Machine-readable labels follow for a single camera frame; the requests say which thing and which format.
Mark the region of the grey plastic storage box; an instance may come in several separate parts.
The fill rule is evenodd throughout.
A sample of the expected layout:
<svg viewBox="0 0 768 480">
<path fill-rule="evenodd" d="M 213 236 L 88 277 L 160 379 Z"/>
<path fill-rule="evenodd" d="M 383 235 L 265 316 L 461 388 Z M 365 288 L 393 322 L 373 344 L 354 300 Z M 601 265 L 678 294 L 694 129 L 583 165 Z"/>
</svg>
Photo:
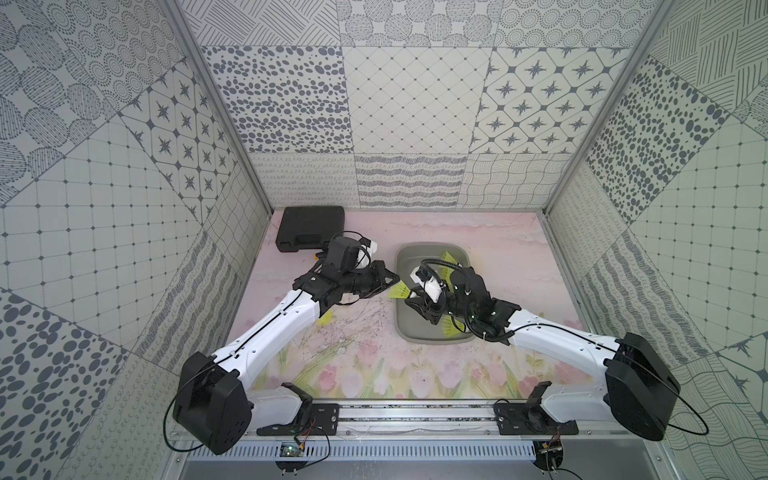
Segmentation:
<svg viewBox="0 0 768 480">
<path fill-rule="evenodd" d="M 457 245 L 421 242 L 404 245 L 398 251 L 395 260 L 395 272 L 409 288 L 413 288 L 415 283 L 410 278 L 411 271 L 423 259 L 440 258 L 445 251 L 450 252 L 461 266 L 468 267 L 470 265 L 469 255 Z M 395 322 L 398 334 L 412 343 L 450 345 L 470 342 L 473 339 L 473 336 L 469 333 L 459 335 L 456 338 L 445 339 L 441 332 L 440 322 L 437 325 L 430 324 L 414 310 L 406 306 L 403 299 L 396 301 Z"/>
</svg>

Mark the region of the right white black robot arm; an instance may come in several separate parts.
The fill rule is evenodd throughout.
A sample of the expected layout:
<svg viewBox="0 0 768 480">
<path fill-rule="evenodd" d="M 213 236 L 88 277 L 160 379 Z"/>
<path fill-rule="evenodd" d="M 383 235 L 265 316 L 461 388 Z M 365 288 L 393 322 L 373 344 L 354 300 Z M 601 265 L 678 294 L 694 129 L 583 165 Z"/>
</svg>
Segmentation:
<svg viewBox="0 0 768 480">
<path fill-rule="evenodd" d="M 630 433 L 660 441 L 673 424 L 677 404 L 703 418 L 681 395 L 671 370 L 642 336 L 621 338 L 567 327 L 520 305 L 493 297 L 471 267 L 427 259 L 414 267 L 415 286 L 405 303 L 437 323 L 449 317 L 488 343 L 547 355 L 592 378 L 587 385 L 538 383 L 520 409 L 527 429 L 559 434 L 579 421 L 614 422 Z"/>
</svg>

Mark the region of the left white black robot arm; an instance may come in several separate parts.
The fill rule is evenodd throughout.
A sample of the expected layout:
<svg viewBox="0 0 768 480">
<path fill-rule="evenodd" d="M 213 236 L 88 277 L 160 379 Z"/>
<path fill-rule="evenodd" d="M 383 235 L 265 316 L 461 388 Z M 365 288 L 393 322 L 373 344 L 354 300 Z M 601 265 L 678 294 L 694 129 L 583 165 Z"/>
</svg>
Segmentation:
<svg viewBox="0 0 768 480">
<path fill-rule="evenodd" d="M 254 397 L 248 397 L 248 390 L 273 357 L 331 307 L 341 304 L 344 295 L 368 299 L 399 280 L 381 260 L 350 270 L 317 263 L 246 333 L 210 355 L 190 356 L 164 416 L 217 455 L 230 450 L 251 428 L 307 431 L 313 402 L 308 393 L 291 383 Z"/>
</svg>

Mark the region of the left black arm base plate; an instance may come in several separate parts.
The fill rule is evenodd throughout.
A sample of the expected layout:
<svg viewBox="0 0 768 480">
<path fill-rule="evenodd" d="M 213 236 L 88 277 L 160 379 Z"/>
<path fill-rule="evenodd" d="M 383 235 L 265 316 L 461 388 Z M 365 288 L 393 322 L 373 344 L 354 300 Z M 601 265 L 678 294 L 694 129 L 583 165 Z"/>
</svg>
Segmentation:
<svg viewBox="0 0 768 480">
<path fill-rule="evenodd" d="M 319 429 L 334 436 L 341 405 L 320 402 L 296 385 L 286 382 L 272 390 L 257 391 L 250 397 L 254 405 L 250 427 L 258 436 L 294 436 Z"/>
</svg>

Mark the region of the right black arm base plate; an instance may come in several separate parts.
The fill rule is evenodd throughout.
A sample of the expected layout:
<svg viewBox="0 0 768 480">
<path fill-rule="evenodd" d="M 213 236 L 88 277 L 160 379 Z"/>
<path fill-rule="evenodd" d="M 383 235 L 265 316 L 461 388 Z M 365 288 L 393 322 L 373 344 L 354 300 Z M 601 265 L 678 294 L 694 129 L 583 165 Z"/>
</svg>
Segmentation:
<svg viewBox="0 0 768 480">
<path fill-rule="evenodd" d="M 499 399 L 493 404 L 493 412 L 500 435 L 577 435 L 579 428 L 574 420 L 558 422 L 542 407 L 542 399 L 551 381 L 539 382 L 524 402 Z"/>
</svg>

